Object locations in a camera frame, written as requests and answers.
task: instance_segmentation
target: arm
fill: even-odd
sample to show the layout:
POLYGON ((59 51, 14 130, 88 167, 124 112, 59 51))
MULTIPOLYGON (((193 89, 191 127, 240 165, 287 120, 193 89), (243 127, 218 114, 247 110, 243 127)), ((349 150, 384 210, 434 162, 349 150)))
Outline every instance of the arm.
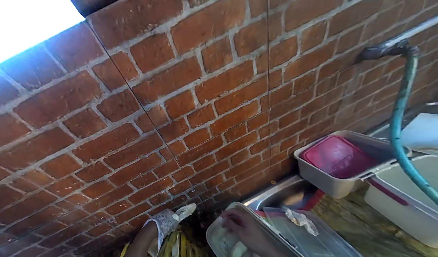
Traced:
POLYGON ((129 245, 125 257, 144 257, 148 254, 149 246, 158 237, 157 225, 151 221, 144 226, 129 245))

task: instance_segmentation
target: hand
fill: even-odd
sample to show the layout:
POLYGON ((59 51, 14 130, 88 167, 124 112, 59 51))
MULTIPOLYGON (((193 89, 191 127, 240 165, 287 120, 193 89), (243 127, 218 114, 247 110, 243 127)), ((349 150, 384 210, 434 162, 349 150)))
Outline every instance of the hand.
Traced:
POLYGON ((239 240, 251 251, 261 257, 286 256, 279 252, 265 237, 261 225, 249 213, 232 209, 221 215, 224 218, 222 227, 236 234, 239 240))

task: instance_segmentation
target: pink plastic lid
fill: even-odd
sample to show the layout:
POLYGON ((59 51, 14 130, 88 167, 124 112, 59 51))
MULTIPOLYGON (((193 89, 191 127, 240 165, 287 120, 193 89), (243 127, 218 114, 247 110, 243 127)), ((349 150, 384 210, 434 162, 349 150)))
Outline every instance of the pink plastic lid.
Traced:
POLYGON ((376 161, 343 137, 330 135, 302 153, 302 159, 335 178, 352 178, 376 161))

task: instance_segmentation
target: gray plastic bin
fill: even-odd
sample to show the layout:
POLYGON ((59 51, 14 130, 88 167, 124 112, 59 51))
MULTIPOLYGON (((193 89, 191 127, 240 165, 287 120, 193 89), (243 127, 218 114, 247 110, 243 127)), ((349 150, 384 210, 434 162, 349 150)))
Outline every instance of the gray plastic bin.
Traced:
MULTIPOLYGON (((331 134, 344 137, 349 142, 362 149, 378 162, 375 167, 393 159, 392 147, 388 141, 347 130, 336 131, 331 134)), ((320 190, 336 199, 343 198, 350 192, 353 192, 363 186, 363 180, 373 174, 372 170, 375 167, 372 167, 352 178, 341 179, 330 176, 300 157, 306 149, 312 147, 320 140, 322 140, 322 138, 294 152, 294 157, 299 163, 300 175, 304 179, 308 180, 311 184, 317 186, 320 190)), ((409 149, 405 148, 405 151, 407 152, 408 156, 411 155, 409 149)))

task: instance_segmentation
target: white plastic tub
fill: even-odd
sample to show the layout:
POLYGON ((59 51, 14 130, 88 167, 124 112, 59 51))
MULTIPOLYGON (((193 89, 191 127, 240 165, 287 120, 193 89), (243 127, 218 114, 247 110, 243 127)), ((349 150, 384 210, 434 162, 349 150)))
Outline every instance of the white plastic tub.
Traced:
MULTIPOLYGON (((438 190, 438 156, 424 155, 413 165, 438 190)), ((371 177, 365 201, 420 242, 438 248, 438 206, 405 174, 387 163, 371 177)))

